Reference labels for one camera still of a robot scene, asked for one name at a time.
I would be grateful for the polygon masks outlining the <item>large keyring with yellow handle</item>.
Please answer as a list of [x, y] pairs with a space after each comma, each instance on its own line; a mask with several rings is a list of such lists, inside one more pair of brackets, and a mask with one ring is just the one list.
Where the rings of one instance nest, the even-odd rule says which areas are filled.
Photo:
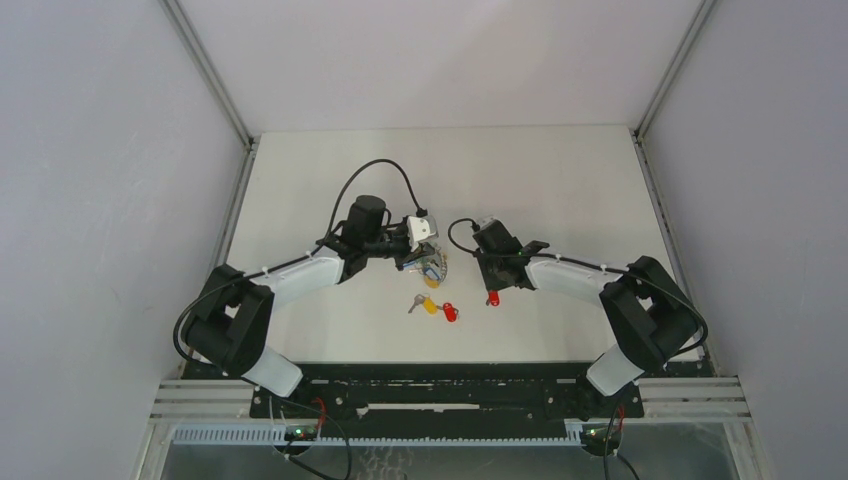
[[[433, 267], [440, 272], [441, 280], [439, 282], [430, 281], [425, 277], [424, 269], [428, 266]], [[419, 271], [423, 277], [425, 285], [428, 288], [438, 288], [446, 280], [448, 275], [447, 255], [441, 248], [436, 248], [433, 254], [428, 255], [419, 261]]]

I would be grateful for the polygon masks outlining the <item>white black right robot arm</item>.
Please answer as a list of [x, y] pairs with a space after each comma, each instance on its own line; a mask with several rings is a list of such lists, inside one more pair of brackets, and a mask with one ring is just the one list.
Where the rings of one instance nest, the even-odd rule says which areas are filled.
[[613, 268], [556, 254], [546, 242], [521, 243], [495, 218], [472, 222], [477, 260], [486, 290], [541, 290], [567, 295], [599, 308], [615, 343], [582, 376], [579, 406], [605, 415], [618, 393], [672, 358], [699, 348], [707, 336], [702, 315], [653, 257]]

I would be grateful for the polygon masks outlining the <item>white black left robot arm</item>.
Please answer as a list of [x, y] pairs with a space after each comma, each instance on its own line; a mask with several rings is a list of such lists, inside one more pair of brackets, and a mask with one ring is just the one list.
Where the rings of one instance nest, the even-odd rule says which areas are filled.
[[362, 271], [370, 259], [391, 259], [397, 269], [428, 249], [433, 234], [428, 211], [418, 207], [400, 223], [386, 223], [386, 203], [360, 195], [345, 219], [303, 256], [247, 274], [228, 264], [212, 270], [201, 293], [179, 315], [173, 333], [187, 361], [197, 353], [222, 373], [274, 394], [274, 404], [290, 417], [311, 407], [311, 388], [301, 383], [298, 365], [268, 343], [273, 313], [311, 292], [339, 285]]

